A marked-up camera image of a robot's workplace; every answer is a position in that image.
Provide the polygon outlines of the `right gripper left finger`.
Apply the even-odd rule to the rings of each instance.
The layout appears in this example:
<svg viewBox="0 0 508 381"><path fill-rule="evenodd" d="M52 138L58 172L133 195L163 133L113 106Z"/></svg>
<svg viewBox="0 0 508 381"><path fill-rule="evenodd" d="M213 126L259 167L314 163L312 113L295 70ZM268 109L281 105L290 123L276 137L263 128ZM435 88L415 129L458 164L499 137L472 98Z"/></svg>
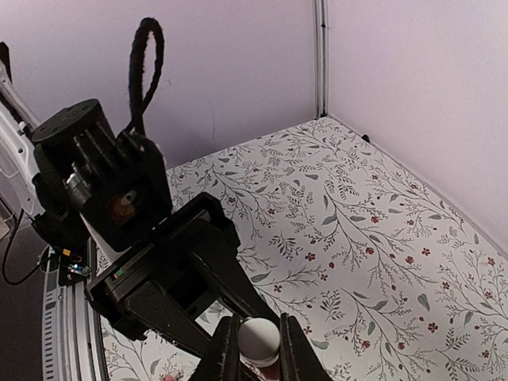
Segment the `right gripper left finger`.
<svg viewBox="0 0 508 381"><path fill-rule="evenodd" d="M241 362L238 348L238 315L223 317L190 381L239 381Z"/></svg>

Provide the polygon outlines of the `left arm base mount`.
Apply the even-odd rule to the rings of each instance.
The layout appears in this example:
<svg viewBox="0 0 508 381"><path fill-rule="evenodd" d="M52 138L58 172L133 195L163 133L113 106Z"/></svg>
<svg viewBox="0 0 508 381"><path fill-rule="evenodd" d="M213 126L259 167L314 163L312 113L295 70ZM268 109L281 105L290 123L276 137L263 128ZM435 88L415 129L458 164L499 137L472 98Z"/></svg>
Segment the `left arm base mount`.
<svg viewBox="0 0 508 381"><path fill-rule="evenodd" d="M73 249L48 246L41 254L39 269L55 273L60 287L84 281L92 272L88 243Z"/></svg>

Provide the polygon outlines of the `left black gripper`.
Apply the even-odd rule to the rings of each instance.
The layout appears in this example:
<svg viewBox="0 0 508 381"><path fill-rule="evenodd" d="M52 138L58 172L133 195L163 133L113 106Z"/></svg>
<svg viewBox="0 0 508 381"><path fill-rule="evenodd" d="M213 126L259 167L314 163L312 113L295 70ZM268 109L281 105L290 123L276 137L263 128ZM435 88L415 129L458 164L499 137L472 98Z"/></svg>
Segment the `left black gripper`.
<svg viewBox="0 0 508 381"><path fill-rule="evenodd" d="M239 237L221 203L201 193L159 225L86 288L95 311L119 333L142 341L158 333L203 357L209 335L196 318L216 299L242 318L279 316L237 261Z"/></svg>

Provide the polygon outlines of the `red nail polish bottle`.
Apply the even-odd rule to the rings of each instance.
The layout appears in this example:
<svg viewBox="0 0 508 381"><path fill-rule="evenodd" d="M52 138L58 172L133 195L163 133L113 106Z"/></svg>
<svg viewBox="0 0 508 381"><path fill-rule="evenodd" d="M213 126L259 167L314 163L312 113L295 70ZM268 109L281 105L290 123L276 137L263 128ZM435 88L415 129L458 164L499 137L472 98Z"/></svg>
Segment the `red nail polish bottle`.
<svg viewBox="0 0 508 381"><path fill-rule="evenodd" d="M241 357L241 363L246 365L247 368L254 373L258 380L280 380L280 367L278 360L267 367L257 367L252 361L249 361L244 357Z"/></svg>

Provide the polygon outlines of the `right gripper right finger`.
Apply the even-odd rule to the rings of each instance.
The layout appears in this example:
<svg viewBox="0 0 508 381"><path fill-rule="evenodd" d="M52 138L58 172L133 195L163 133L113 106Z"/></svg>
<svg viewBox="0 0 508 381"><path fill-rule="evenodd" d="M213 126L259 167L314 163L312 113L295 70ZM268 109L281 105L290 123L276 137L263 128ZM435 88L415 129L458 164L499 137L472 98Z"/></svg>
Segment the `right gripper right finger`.
<svg viewBox="0 0 508 381"><path fill-rule="evenodd" d="M331 381L296 317L280 317L279 372L286 381Z"/></svg>

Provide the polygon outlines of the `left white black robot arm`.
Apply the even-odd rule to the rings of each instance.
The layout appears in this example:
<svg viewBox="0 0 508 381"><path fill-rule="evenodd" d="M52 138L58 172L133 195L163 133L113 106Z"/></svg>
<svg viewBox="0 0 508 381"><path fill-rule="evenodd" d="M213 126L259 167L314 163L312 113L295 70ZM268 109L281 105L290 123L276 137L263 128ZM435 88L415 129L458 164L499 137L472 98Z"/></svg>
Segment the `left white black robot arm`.
<svg viewBox="0 0 508 381"><path fill-rule="evenodd" d="M87 284L91 307L130 340L157 332L202 356L197 320L223 302L242 318L279 317L237 262L240 239L220 201L202 192L175 209L164 158L143 133L114 134L97 99L39 122L13 88L1 47L1 147L37 233L78 270L94 241L110 261Z"/></svg>

